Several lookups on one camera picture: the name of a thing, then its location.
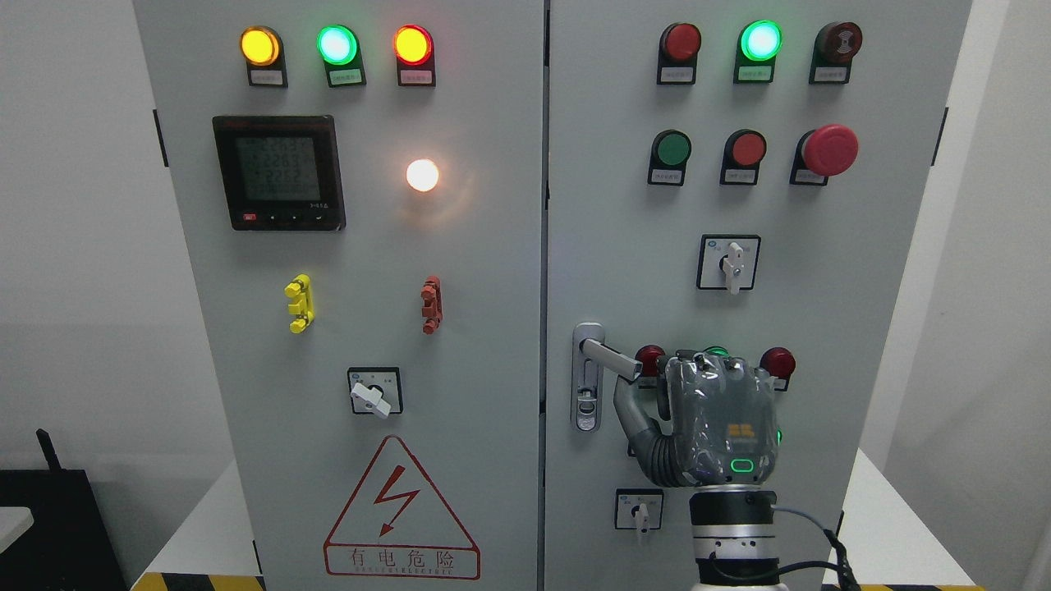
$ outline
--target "yellow indicator light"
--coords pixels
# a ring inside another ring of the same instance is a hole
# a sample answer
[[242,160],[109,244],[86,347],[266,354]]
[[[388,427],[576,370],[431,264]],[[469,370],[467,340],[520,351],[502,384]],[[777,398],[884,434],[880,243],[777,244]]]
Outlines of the yellow indicator light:
[[277,61],[281,41],[277,41],[277,34],[266,26],[249,26],[241,34],[241,53],[248,63],[267,66]]
[[409,65],[419,65],[431,58],[434,42],[421,26],[407,24],[394,34],[394,55]]

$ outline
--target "black cable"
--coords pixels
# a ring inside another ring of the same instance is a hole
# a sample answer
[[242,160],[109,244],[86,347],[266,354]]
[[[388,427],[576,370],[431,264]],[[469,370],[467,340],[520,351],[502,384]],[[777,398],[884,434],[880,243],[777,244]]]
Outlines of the black cable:
[[791,509],[789,507],[770,507],[775,511],[780,511],[783,513],[792,513],[801,517],[805,517],[807,521],[818,526],[825,537],[828,539],[828,544],[836,550],[836,562],[839,566],[836,570],[837,578],[839,579],[840,589],[842,591],[861,591],[861,586],[858,584],[858,579],[854,578],[853,570],[850,568],[850,563],[847,562],[847,548],[840,542],[839,537],[836,536],[836,532],[821,525],[813,515],[799,509]]
[[819,568],[828,569],[836,571],[840,574],[843,574],[844,572],[843,567],[833,565],[832,563],[826,563],[824,561],[805,561],[802,563],[795,563],[786,567],[781,567],[779,569],[771,570],[769,572],[765,572],[762,574],[754,574],[750,576],[737,576],[734,574],[729,574],[727,572],[723,572],[723,570],[719,568],[719,565],[716,564],[716,561],[729,559],[729,558],[717,558],[716,553],[713,552],[712,554],[708,555],[708,559],[712,561],[712,570],[716,571],[716,574],[718,574],[723,578],[728,578],[729,580],[734,580],[737,583],[754,583],[756,580],[762,580],[764,578],[769,578],[775,575],[781,576],[782,574],[788,574],[789,572],[795,572],[803,569],[819,569]]

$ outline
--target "red triangle sign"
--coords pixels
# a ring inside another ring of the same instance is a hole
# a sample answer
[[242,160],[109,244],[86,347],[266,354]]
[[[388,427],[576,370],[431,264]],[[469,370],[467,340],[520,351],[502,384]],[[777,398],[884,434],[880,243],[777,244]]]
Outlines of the red triangle sign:
[[333,575],[481,576],[481,551],[405,442],[387,435],[325,539]]

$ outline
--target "lightning bolt symbol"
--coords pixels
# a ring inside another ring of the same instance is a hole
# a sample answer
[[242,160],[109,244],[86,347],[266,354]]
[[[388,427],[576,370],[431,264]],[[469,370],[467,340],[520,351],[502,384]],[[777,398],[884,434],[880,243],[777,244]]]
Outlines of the lightning bolt symbol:
[[384,524],[384,527],[379,529],[380,537],[387,535],[388,533],[390,533],[392,529],[394,529],[394,521],[397,519],[398,515],[400,515],[401,512],[405,511],[405,508],[408,507],[409,504],[416,498],[417,494],[419,494],[419,489],[417,488],[416,490],[410,490],[409,492],[403,492],[401,494],[394,494],[391,496],[387,496],[387,493],[390,492],[391,487],[394,486],[394,484],[397,482],[398,478],[401,477],[401,474],[404,473],[405,473],[405,466],[395,467],[394,471],[391,472],[390,477],[387,478],[387,484],[384,485],[383,490],[380,490],[379,494],[376,495],[376,500],[372,502],[373,505],[379,505],[380,503],[397,501],[398,498],[405,500],[405,503],[401,504],[401,508],[397,510],[397,513],[394,513],[394,516],[391,517],[391,521]]

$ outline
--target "lcd display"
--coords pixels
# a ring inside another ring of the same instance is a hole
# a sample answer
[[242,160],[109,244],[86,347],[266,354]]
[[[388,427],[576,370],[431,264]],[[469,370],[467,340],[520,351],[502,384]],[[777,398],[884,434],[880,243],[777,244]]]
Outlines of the lcd display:
[[248,201],[322,201],[312,138],[236,139]]

